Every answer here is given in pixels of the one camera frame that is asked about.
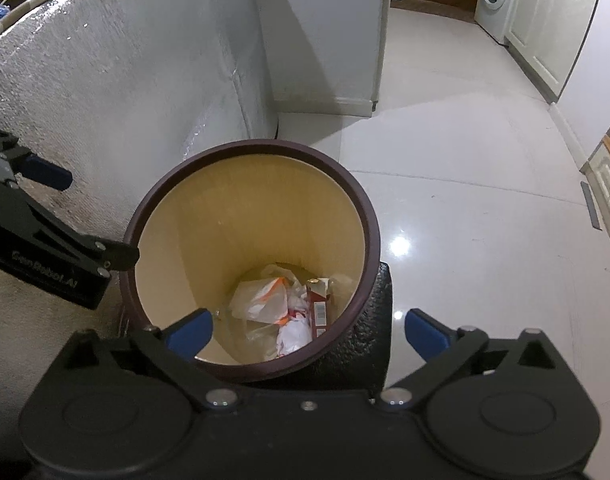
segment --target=white tile floor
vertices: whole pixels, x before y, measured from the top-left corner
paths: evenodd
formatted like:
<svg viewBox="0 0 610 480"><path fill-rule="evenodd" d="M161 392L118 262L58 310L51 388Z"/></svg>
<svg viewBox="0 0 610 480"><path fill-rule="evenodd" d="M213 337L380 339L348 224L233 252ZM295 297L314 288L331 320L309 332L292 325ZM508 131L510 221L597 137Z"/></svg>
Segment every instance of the white tile floor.
<svg viewBox="0 0 610 480"><path fill-rule="evenodd" d="M280 138L338 160L376 209L394 283L388 383L423 364L410 308L497 337L541 327L599 407L588 472L610 480L610 240L507 51L477 25L391 9L374 117L282 114Z"/></svg>

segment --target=cabinet door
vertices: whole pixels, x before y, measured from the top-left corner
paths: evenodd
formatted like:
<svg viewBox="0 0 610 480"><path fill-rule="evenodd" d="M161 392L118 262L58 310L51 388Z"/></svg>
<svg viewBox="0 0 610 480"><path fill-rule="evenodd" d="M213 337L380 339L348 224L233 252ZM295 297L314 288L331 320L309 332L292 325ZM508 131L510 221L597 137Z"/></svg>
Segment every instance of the cabinet door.
<svg viewBox="0 0 610 480"><path fill-rule="evenodd" d="M596 0L545 0L542 26L528 62L556 95L572 70Z"/></svg>
<svg viewBox="0 0 610 480"><path fill-rule="evenodd" d="M512 45L525 57L530 53L534 38L536 14L542 12L542 0L518 0L508 39Z"/></svg>

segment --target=brown rim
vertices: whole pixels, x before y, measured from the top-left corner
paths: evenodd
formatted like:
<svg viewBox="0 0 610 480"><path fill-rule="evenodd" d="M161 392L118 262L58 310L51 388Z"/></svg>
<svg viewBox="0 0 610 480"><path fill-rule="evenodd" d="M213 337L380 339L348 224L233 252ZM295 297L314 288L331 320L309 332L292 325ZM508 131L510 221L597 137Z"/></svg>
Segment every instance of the brown rim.
<svg viewBox="0 0 610 480"><path fill-rule="evenodd" d="M295 158L318 168L334 179L354 203L362 222L365 235L365 261L356 293L347 305L347 308L322 336L314 339L304 348L279 359L249 365L217 365L204 361L196 361L200 368L214 376L237 383L278 377L288 372L299 370L325 354L331 345L346 330L349 330L358 319L376 282L378 264L380 262L378 220L365 190L349 171L332 158L307 146L286 140L254 139L230 142L229 144L223 144L195 155L179 164L160 179L151 191L147 193L146 197L144 197L136 209L130 225L127 227L124 241L129 244L138 244L143 229L156 206L175 186L188 176L201 168L225 158L254 154L281 155ZM149 324L149 319L140 303L136 290L134 269L120 273L120 291L134 327L142 328Z"/></svg>

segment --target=white label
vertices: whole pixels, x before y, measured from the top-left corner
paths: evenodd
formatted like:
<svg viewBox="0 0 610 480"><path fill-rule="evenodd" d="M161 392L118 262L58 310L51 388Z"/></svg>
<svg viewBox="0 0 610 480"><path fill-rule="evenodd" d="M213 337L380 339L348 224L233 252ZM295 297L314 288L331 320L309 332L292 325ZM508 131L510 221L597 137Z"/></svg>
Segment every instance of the white label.
<svg viewBox="0 0 610 480"><path fill-rule="evenodd" d="M314 302L314 324L316 326L327 326L327 307L325 301Z"/></svg>

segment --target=metal bolt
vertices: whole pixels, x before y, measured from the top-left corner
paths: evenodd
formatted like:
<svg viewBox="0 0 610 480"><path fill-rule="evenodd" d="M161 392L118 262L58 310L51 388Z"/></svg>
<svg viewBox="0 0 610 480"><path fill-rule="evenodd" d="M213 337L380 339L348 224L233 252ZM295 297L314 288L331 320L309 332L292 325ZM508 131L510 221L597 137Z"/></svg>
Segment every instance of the metal bolt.
<svg viewBox="0 0 610 480"><path fill-rule="evenodd" d="M382 392L380 398L390 406L403 406L412 400L412 393L404 388L390 388Z"/></svg>
<svg viewBox="0 0 610 480"><path fill-rule="evenodd" d="M212 406L224 408L225 406L232 406L238 400L238 396L234 390L228 388L218 388L217 390L211 390L207 392L205 396L207 402Z"/></svg>
<svg viewBox="0 0 610 480"><path fill-rule="evenodd" d="M300 407L306 412L313 412L318 405L313 400L303 400L300 403Z"/></svg>

